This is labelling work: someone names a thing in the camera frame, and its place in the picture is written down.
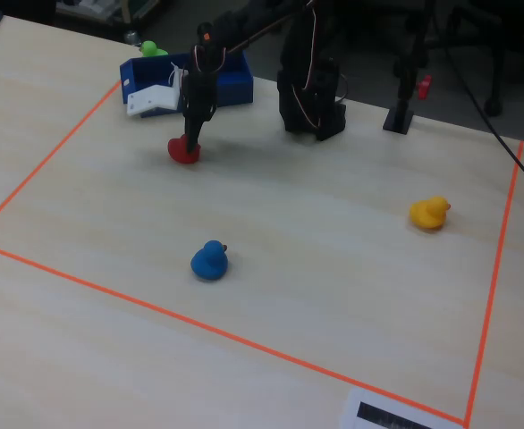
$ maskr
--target orange tape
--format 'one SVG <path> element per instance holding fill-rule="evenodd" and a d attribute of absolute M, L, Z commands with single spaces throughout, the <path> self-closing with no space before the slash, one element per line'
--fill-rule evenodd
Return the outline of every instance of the orange tape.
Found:
<path fill-rule="evenodd" d="M 101 98 L 97 102 L 97 104 L 94 105 L 85 116 L 83 116 L 83 119 L 81 119 L 81 121 L 77 125 L 75 125 L 71 131 L 69 131 L 69 133 L 63 138 L 63 140 L 60 141 L 56 147 L 54 147 L 54 149 L 49 153 L 49 155 L 47 155 L 43 159 L 43 161 L 39 163 L 36 168 L 33 169 L 33 171 L 28 175 L 28 177 L 26 177 L 25 180 L 22 183 L 20 183 L 16 189 L 13 190 L 13 192 L 8 196 L 8 198 L 6 198 L 4 202 L 0 204 L 0 213 L 2 212 L 2 210 L 5 209 L 5 207 L 8 204 L 10 204 L 10 201 L 12 201 L 15 198 L 15 196 L 20 193 L 23 187 L 26 186 L 36 174 L 38 174 L 39 170 L 41 170 L 43 166 L 47 164 L 47 161 L 49 161 L 57 153 L 57 151 L 61 149 L 65 143 L 67 143 L 67 141 L 73 136 L 73 134 L 75 134 L 77 130 L 81 128 L 81 125 L 83 125 L 85 121 L 89 119 L 89 117 L 91 117 L 91 115 L 119 88 L 120 85 L 120 81 L 115 83 L 114 86 L 111 89 L 109 89 L 109 91 L 103 96 L 103 98 Z"/>
<path fill-rule="evenodd" d="M 522 151 L 524 150 L 524 141 L 519 144 L 519 152 L 517 157 L 522 158 Z M 504 206 L 503 223 L 501 224 L 501 232 L 498 237 L 498 245 L 496 246 L 496 256 L 494 257 L 493 276 L 491 278 L 491 287 L 488 291 L 488 300 L 486 302 L 485 321 L 483 322 L 483 330 L 480 334 L 480 343 L 478 344 L 477 362 L 475 364 L 475 371 L 473 372 L 473 380 L 470 385 L 469 402 L 467 403 L 467 411 L 465 412 L 465 419 L 463 420 L 463 427 L 468 429 L 470 419 L 473 414 L 475 406 L 475 398 L 477 396 L 478 379 L 483 366 L 483 358 L 485 357 L 486 337 L 488 335 L 488 328 L 491 324 L 491 315 L 493 314 L 494 295 L 496 294 L 496 284 L 498 282 L 498 274 L 501 269 L 501 262 L 503 261 L 504 238 L 506 237 L 506 229 L 509 224 L 509 216 L 511 214 L 512 198 L 514 197 L 514 189 L 516 187 L 516 180 L 519 177 L 519 166 L 515 163 L 512 168 L 511 186 L 506 197 L 506 204 Z"/>
<path fill-rule="evenodd" d="M 131 297 L 129 295 L 126 295 L 124 293 L 118 292 L 116 290 L 111 290 L 111 289 L 105 288 L 103 286 L 99 286 L 98 284 L 95 284 L 95 283 L 92 283 L 92 282 L 88 282 L 86 280 L 82 280 L 82 279 L 80 279 L 78 277 L 75 277 L 73 275 L 70 275 L 70 274 L 67 274 L 67 273 L 62 273 L 60 271 L 55 270 L 54 268 L 50 268 L 48 266 L 39 264 L 37 262 L 31 261 L 31 260 L 29 260 L 29 259 L 27 259 L 25 257 L 20 257 L 18 255 L 13 254 L 13 253 L 6 252 L 5 250 L 2 250 L 2 249 L 0 249 L 0 255 L 2 255 L 3 257 L 9 257 L 9 258 L 11 258 L 11 259 L 13 259 L 15 261 L 21 262 L 21 263 L 23 263 L 25 265 L 33 266 L 33 267 L 35 267 L 35 268 L 37 268 L 39 270 L 42 270 L 42 271 L 45 271 L 47 273 L 56 275 L 58 277 L 64 278 L 66 280 L 69 280 L 71 282 L 78 283 L 78 284 L 80 284 L 82 286 L 86 286 L 86 287 L 91 288 L 93 290 L 98 290 L 99 292 L 103 292 L 103 293 L 105 293 L 107 295 L 111 295 L 112 297 L 115 297 L 115 298 L 118 298 L 118 299 L 123 299 L 125 301 L 131 302 L 132 304 L 136 304 L 138 306 L 147 308 L 149 310 L 156 311 L 157 313 L 161 313 L 163 315 L 168 315 L 169 317 L 172 317 L 174 319 L 180 320 L 180 321 L 182 321 L 182 322 L 184 322 L 186 324 L 192 324 L 193 326 L 196 326 L 196 327 L 198 327 L 200 329 L 204 329 L 205 331 L 209 331 L 211 333 L 215 333 L 216 335 L 220 335 L 220 336 L 223 336 L 223 337 L 225 337 L 225 338 L 227 338 L 229 340 L 239 342 L 240 344 L 243 344 L 243 345 L 245 345 L 247 347 L 252 347 L 253 349 L 263 351 L 263 352 L 268 353 L 269 355 L 275 356 L 277 358 L 280 358 L 280 359 L 283 359 L 283 360 L 287 360 L 288 362 L 291 362 L 291 363 L 293 363 L 295 365 L 303 366 L 303 367 L 305 367 L 307 369 L 310 369 L 312 371 L 316 371 L 318 373 L 321 373 L 321 374 L 333 377 L 333 378 L 335 378 L 337 380 L 341 380 L 343 382 L 346 382 L 346 383 L 349 383 L 349 384 L 353 384 L 354 386 L 361 387 L 361 388 L 366 389 L 368 391 L 373 391 L 373 392 L 378 393 L 380 395 L 386 396 L 387 398 L 391 398 L 392 400 L 398 400 L 399 402 L 401 402 L 403 404 L 409 405 L 409 406 L 414 407 L 414 408 L 421 409 L 423 411 L 426 411 L 429 414 L 441 417 L 441 418 L 443 418 L 445 420 L 448 420 L 450 422 L 456 423 L 458 425 L 461 425 L 462 422 L 463 422 L 462 419 L 460 419 L 458 417 L 455 417 L 455 416 L 450 416 L 450 415 L 444 413 L 443 411 L 439 411 L 438 409 L 431 408 L 431 407 L 429 407 L 427 405 L 421 404 L 421 403 L 416 402 L 414 400 L 409 400 L 409 399 L 404 398 L 404 397 L 402 397 L 400 395 L 397 395 L 395 393 L 391 393 L 390 391 L 385 391 L 385 390 L 380 389 L 378 387 L 372 386 L 371 384 L 366 384 L 366 383 L 360 382 L 358 380 L 355 380 L 353 378 L 347 377 L 345 375 L 336 373 L 334 371 L 330 371 L 329 369 L 323 368 L 322 366 L 311 364 L 309 362 L 306 362 L 305 360 L 301 360 L 301 359 L 298 359 L 297 357 L 293 357 L 293 356 L 287 355 L 285 353 L 282 353 L 281 351 L 278 351 L 278 350 L 275 350 L 275 349 L 270 349 L 269 347 L 263 346 L 261 344 L 258 344 L 256 342 L 254 342 L 254 341 L 247 340 L 247 339 L 242 338 L 242 337 L 240 337 L 238 335 L 235 335 L 233 333 L 230 333 L 230 332 L 224 331 L 222 329 L 216 328 L 216 327 L 211 326 L 209 324 L 204 324 L 202 322 L 199 322 L 198 320 L 195 320 L 195 319 L 192 319 L 190 317 L 187 317 L 186 315 L 181 315 L 179 313 L 175 313 L 174 311 L 167 310 L 166 308 L 162 308 L 160 306 L 156 306 L 155 304 L 151 304 L 151 303 L 149 303 L 147 301 L 143 301 L 142 299 L 137 299 L 137 298 Z"/>

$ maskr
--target red knob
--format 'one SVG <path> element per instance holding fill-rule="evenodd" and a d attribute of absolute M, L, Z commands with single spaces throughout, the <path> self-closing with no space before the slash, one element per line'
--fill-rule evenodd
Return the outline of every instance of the red knob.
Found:
<path fill-rule="evenodd" d="M 429 94 L 429 88 L 431 88 L 431 80 L 433 78 L 428 74 L 420 83 L 417 85 L 417 90 L 419 92 L 419 100 L 425 100 Z"/>

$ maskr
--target black stand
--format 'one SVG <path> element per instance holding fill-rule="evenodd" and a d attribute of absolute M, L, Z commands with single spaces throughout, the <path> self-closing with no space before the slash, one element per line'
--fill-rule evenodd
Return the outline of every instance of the black stand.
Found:
<path fill-rule="evenodd" d="M 407 134 L 409 131 L 409 126 L 413 118 L 413 111 L 409 109 L 409 100 L 413 97 L 413 93 L 417 87 L 418 60 L 425 50 L 425 38 L 431 17 L 435 10 L 435 2 L 436 0 L 425 0 L 423 22 L 415 37 L 411 54 L 400 60 L 400 82 L 399 89 L 397 90 L 397 105 L 392 107 L 387 114 L 384 123 L 384 130 L 386 131 L 398 132 L 400 134 Z"/>

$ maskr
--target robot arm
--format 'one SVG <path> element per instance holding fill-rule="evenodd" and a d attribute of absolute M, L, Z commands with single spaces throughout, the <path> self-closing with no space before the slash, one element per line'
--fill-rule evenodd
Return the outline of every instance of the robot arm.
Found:
<path fill-rule="evenodd" d="M 331 61 L 317 59 L 319 35 L 325 26 L 318 16 L 328 7 L 320 9 L 318 1 L 250 0 L 237 12 L 224 13 L 212 23 L 199 25 L 199 42 L 191 49 L 189 74 L 182 82 L 188 154 L 197 147 L 203 123 L 210 121 L 216 111 L 217 73 L 226 56 L 247 48 L 294 17 L 281 56 L 283 70 L 278 75 L 280 112 L 286 130 L 314 132 L 318 139 L 343 130 L 345 106 L 334 102 L 339 70 Z"/>

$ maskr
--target blue plastic bin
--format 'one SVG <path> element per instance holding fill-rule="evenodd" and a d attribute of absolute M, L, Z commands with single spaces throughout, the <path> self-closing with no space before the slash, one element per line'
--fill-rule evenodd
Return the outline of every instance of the blue plastic bin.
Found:
<path fill-rule="evenodd" d="M 129 94 L 152 85 L 165 85 L 170 87 L 169 75 L 173 65 L 188 67 L 189 54 L 160 55 L 141 58 L 132 58 L 120 67 L 121 89 L 123 103 L 127 104 Z M 254 97 L 254 79 L 246 61 L 244 53 L 227 55 L 223 69 L 218 73 L 218 106 L 243 105 L 252 103 Z M 182 97 L 176 112 L 182 111 Z M 157 116 L 159 114 L 174 114 L 172 110 L 155 109 L 146 112 L 141 117 Z"/>

